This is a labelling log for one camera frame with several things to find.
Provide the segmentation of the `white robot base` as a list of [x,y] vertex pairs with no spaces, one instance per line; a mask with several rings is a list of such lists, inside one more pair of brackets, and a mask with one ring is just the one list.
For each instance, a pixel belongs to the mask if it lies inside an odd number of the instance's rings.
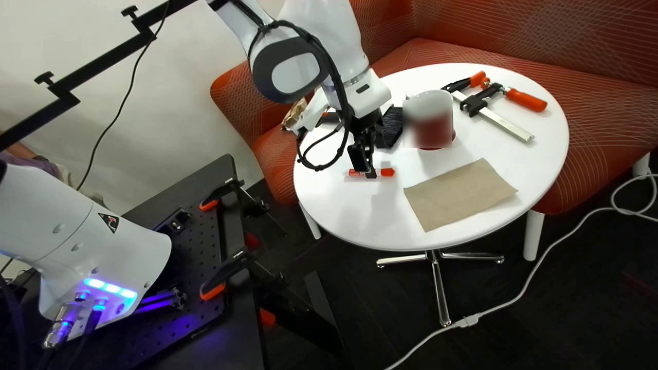
[[43,346],[128,318],[164,272],[167,234],[125,219],[41,169],[3,165],[0,252],[41,276]]

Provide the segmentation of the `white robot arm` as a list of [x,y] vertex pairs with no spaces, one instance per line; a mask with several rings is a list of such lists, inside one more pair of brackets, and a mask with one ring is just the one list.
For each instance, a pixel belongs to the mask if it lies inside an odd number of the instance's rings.
[[325,165],[312,165],[307,159],[312,145],[307,145],[299,160],[307,169],[325,171],[347,152],[352,169],[374,178],[374,126],[390,91],[371,66],[349,0],[284,0],[276,16],[260,0],[205,2],[243,45],[251,80],[265,98],[297,102],[312,95],[291,126],[299,139],[319,124],[325,108],[338,112],[343,127],[338,155]]

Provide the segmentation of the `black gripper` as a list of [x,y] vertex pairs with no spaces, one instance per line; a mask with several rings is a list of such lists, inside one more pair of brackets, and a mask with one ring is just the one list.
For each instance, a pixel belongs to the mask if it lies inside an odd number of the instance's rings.
[[372,111],[364,118],[354,118],[347,124],[347,131],[354,136],[354,141],[359,144],[359,145],[357,144],[347,145],[352,169],[359,173],[364,173],[364,165],[367,165],[367,178],[376,178],[372,155],[374,155],[374,144],[379,141],[379,136],[382,131],[382,112]]

